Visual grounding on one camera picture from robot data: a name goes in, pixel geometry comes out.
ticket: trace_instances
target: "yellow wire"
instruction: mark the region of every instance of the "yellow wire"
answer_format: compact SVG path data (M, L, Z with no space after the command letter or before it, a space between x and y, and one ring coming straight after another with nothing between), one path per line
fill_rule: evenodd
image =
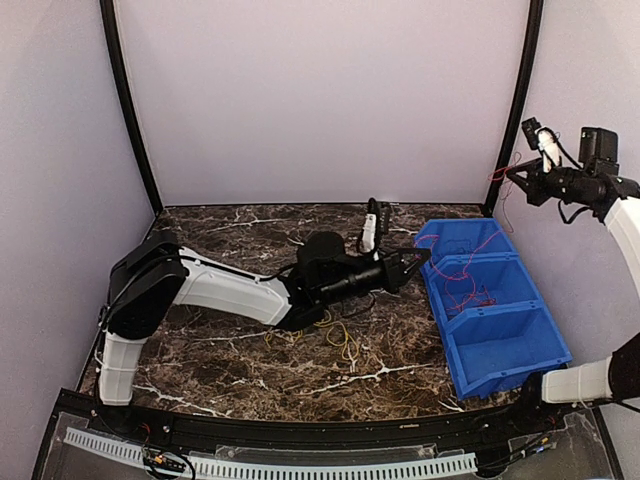
M333 332L333 329L338 326L342 328L342 333L344 334L344 340L342 342L334 342L331 340L331 332ZM358 342L356 342L356 340L351 336L349 330L347 330L347 327L342 322L334 322L329 326L326 339L330 345L333 345L334 347L342 347L341 357L347 362L355 360L360 355L360 345L358 345ZM351 353L351 345L355 348L354 354Z
M342 357L342 359L347 362L352 362L360 355L360 345L349 333L349 330L347 330L347 327L344 323L335 321L330 311L327 311L327 314L327 317L323 318L319 322L314 323L314 325L318 328L326 328L327 333L325 335L325 340L327 341L327 343L334 347L341 348L340 356ZM342 335L344 336L344 338L340 342L336 342L331 339L331 334L337 327L342 329ZM288 335L289 339L294 344L296 344L304 336L304 332L302 330L299 330L294 333L289 333ZM264 341L269 349L271 349L271 340L273 340L273 337L274 335L272 331L267 332L264 336Z

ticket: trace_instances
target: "white wall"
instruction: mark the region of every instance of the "white wall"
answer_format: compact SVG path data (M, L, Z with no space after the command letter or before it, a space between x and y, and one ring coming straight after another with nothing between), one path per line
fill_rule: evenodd
M117 1L163 201L483 202L528 4Z
M30 478L151 208L97 1L0 2L0 478Z
M621 175L640 180L640 3L563 0L545 3L524 118L561 134L577 157L580 128L619 134ZM522 137L516 150L534 158ZM606 357L640 332L640 301L618 247L588 214L563 225L556 202L507 201L514 242L548 302L576 364ZM497 216L502 217L498 208ZM640 415L604 409L626 478L640 478Z

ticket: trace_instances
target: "blue plastic bin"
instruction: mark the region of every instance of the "blue plastic bin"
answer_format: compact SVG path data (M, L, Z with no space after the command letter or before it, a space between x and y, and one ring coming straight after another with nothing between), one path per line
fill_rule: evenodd
M543 302L473 309L465 314L446 335L445 347L460 399L512 390L532 372L553 370L571 361Z
M436 320L448 331L448 323L466 310L482 306L482 301L492 299L496 305L542 300L522 261L514 254L469 255L446 257L438 264L438 271L427 275L429 290L435 292L432 309ZM460 278L447 280L443 276ZM474 293L476 300L468 300Z
M437 265L449 255L470 255L498 231L502 231L502 227L494 218L430 220L416 235L415 241L420 247L433 245L431 259ZM426 235L437 235L438 238L425 237ZM501 233L477 253L517 252L509 237Z
M432 220L416 236L422 247L433 240L422 237L438 236L436 268L425 266L421 272L461 400L511 390L533 372L572 360L507 236L498 233L477 250L499 231L494 219ZM467 301L474 291L478 295Z

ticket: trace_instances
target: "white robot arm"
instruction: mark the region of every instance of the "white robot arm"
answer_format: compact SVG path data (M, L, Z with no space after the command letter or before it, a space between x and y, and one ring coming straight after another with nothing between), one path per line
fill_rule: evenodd
M269 277L203 257L180 246L171 232L151 235L111 271L100 322L105 333L98 382L102 403L129 404L142 347L171 305L198 305L297 331L322 320L329 305L346 298L375 289L396 293L431 252L379 249L383 211L388 215L388 208L369 201L360 255L348 255L337 233L317 232L298 248L296 263Z
M618 176L617 135L601 128L583 128L579 157L583 167L574 169L554 160L560 150L578 166L551 130L540 127L535 118L523 122L522 127L531 148L539 150L543 158L510 168L507 177L527 194L527 202L532 205L558 198L558 209L566 224L573 222L577 214L591 210L616 240L640 295L640 187L635 181ZM584 207L567 219L562 202ZM585 405L638 397L639 351L640 334L604 360L544 374L535 390L547 404Z

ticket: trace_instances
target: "marble floor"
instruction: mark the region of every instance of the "marble floor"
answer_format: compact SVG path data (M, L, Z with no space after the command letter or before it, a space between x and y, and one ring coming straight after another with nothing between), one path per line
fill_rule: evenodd
M411 246L432 218L480 217L477 206L394 205L388 246ZM253 205L168 208L157 230L213 260L269 274L295 261L313 231L340 233L351 248L364 205ZM341 328L272 333L259 323L174 306L145 345L134 382L137 405L249 420L364 421L412 418L504 405L515 392L456 399L438 328L417 275L398 295L376 292L366 313L344 320L358 344L343 356ZM367 307L347 302L344 311ZM332 309L340 320L341 307ZM81 391L91 393L95 364Z

